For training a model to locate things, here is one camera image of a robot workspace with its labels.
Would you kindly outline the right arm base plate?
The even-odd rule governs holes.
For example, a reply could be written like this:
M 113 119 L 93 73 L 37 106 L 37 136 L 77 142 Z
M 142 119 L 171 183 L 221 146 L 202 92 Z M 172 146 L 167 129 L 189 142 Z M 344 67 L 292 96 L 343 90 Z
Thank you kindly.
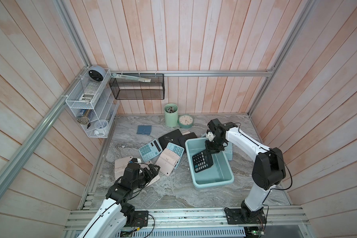
M 240 209 L 224 208 L 224 212 L 229 225 L 266 224 L 266 215 L 263 212 L 263 208 L 258 211 L 249 211 L 244 207 Z

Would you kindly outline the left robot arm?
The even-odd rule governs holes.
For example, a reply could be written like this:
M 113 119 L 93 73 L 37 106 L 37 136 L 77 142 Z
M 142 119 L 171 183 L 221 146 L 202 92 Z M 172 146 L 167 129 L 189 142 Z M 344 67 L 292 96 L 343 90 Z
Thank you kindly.
M 128 163 L 123 176 L 109 188 L 102 205 L 79 237 L 112 238 L 125 225 L 135 224 L 135 207 L 128 201 L 136 189 L 142 190 L 149 185 L 159 171 L 158 165 L 148 164 L 142 168 L 139 163 Z

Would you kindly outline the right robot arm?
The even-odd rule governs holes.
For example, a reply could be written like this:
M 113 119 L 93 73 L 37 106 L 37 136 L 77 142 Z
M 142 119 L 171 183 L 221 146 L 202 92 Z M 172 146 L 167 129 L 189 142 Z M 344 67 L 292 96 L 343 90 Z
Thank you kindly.
M 237 124 L 221 123 L 213 119 L 208 123 L 206 151 L 216 154 L 231 143 L 241 149 L 254 162 L 252 179 L 254 184 L 247 198 L 241 204 L 241 215 L 246 220 L 257 216 L 263 210 L 270 191 L 277 190 L 286 177 L 286 165 L 279 148 L 270 148 L 245 134 Z

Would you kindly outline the black calculator front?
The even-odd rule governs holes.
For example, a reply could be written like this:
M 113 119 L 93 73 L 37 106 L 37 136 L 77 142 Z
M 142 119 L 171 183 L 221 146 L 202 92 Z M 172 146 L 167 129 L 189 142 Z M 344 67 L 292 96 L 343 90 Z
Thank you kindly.
M 211 168 L 214 164 L 212 154 L 207 150 L 203 150 L 192 156 L 192 163 L 194 172 L 199 173 L 201 171 Z

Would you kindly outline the small teal calculator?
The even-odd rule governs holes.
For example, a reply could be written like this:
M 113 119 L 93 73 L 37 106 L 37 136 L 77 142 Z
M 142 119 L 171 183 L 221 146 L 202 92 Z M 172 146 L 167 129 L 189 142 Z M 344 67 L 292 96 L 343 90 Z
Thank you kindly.
M 181 161 L 181 158 L 184 154 L 184 148 L 179 145 L 169 142 L 167 145 L 167 149 L 169 149 L 170 151 L 174 152 L 175 154 L 177 154 L 179 156 L 179 160 L 177 161 L 177 163 L 174 167 L 174 169 L 177 169 L 179 166 L 179 163 Z

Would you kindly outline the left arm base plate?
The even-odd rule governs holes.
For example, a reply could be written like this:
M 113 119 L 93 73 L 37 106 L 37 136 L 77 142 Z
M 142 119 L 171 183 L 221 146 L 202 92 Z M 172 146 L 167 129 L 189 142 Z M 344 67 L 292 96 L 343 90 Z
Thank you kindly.
M 147 210 L 131 211 L 124 213 L 127 218 L 125 227 L 147 227 L 149 212 Z

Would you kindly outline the mint green storage box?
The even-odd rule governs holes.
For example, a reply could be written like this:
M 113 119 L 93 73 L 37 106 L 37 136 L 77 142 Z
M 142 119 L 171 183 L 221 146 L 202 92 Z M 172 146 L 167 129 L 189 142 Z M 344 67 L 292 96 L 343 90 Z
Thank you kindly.
M 225 152 L 207 154 L 208 138 L 189 139 L 185 142 L 191 177 L 196 189 L 208 189 L 234 182 L 234 175 Z

